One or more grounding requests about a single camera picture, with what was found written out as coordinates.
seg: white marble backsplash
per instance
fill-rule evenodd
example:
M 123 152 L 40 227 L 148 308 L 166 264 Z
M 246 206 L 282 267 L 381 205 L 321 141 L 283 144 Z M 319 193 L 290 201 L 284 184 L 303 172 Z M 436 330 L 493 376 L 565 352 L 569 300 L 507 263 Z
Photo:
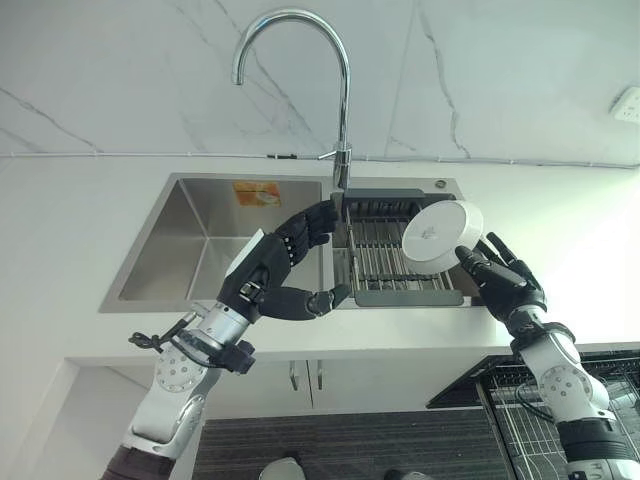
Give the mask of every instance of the white marble backsplash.
M 640 84 L 637 0 L 296 0 L 340 33 L 355 153 L 637 163 L 608 115 Z M 321 153 L 339 75 L 280 24 L 230 82 L 239 32 L 282 0 L 3 0 L 0 153 Z

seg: floor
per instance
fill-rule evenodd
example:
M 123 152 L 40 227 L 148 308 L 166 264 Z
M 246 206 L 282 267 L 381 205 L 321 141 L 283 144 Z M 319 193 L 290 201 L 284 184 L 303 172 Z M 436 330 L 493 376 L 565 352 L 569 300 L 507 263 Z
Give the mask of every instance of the floor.
M 212 420 L 194 480 L 257 480 L 296 450 L 307 480 L 382 480 L 389 468 L 435 480 L 503 480 L 506 472 L 482 410 Z

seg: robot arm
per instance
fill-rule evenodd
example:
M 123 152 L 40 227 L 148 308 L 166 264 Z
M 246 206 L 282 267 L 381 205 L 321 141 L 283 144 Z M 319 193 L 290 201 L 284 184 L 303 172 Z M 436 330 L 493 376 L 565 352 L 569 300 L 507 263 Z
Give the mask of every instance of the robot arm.
M 243 374 L 253 365 L 253 346 L 240 340 L 249 325 L 262 315 L 313 319 L 348 296 L 345 285 L 315 293 L 282 286 L 309 249 L 329 241 L 336 220 L 333 202 L 325 201 L 294 215 L 274 233 L 258 230 L 227 270 L 211 310 L 196 306 L 162 336 L 133 334 L 129 341 L 160 355 L 153 385 L 103 480 L 168 479 L 222 371 Z M 187 328 L 194 321 L 197 326 Z
M 458 247 L 456 254 L 491 314 L 514 337 L 514 354 L 533 373 L 560 434 L 569 479 L 640 479 L 640 464 L 608 410 L 607 390 L 580 364 L 573 334 L 545 322 L 545 294 L 531 270 L 495 234 L 487 238 L 497 254 L 482 241 L 474 251 Z

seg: wall outlet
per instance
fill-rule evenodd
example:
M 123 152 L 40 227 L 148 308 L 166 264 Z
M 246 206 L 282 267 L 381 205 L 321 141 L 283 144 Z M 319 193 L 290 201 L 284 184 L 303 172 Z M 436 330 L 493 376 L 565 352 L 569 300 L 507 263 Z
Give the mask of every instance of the wall outlet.
M 610 113 L 616 120 L 640 124 L 640 87 L 629 87 L 622 92 Z

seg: dish drying rack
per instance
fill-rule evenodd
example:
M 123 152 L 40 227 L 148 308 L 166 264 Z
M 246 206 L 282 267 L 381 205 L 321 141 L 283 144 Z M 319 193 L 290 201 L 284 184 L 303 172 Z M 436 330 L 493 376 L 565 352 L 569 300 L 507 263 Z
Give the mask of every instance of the dish drying rack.
M 352 189 L 332 198 L 342 215 L 334 234 L 336 283 L 349 283 L 359 306 L 464 303 L 460 288 L 464 272 L 454 268 L 437 275 L 416 274 L 402 254 L 402 235 L 411 219 L 426 206 L 455 199 L 454 195 L 417 189 Z

